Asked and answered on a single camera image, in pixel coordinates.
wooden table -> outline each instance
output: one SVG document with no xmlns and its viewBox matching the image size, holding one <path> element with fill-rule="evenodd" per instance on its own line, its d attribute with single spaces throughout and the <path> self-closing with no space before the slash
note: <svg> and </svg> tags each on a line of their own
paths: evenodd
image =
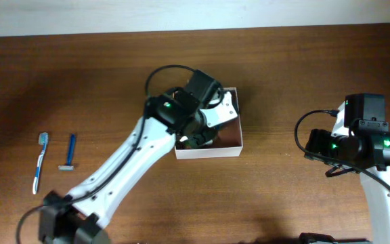
<svg viewBox="0 0 390 244">
<path fill-rule="evenodd" d="M 385 94 L 390 122 L 390 24 L 0 38 L 0 243 L 14 242 L 20 216 L 50 190 L 65 194 L 117 149 L 142 115 L 146 77 L 173 63 L 238 88 L 244 148 L 238 158 L 163 157 L 114 214 L 114 243 L 371 237 L 359 176 L 326 179 L 328 167 L 296 147 L 293 127 L 360 92 Z M 166 70 L 152 90 L 189 76 Z M 308 118 L 301 141 L 333 124 Z M 50 143 L 33 195 L 41 131 Z M 70 133 L 76 169 L 61 172 Z M 26 221 L 24 243 L 37 243 L 37 220 Z"/>
</svg>

green indicator light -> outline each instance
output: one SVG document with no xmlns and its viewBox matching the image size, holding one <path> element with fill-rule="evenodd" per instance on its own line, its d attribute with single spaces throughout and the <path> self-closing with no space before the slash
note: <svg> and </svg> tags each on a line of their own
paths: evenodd
<svg viewBox="0 0 390 244">
<path fill-rule="evenodd" d="M 383 143 L 385 144 L 385 146 L 390 146 L 390 140 L 384 140 Z"/>
</svg>

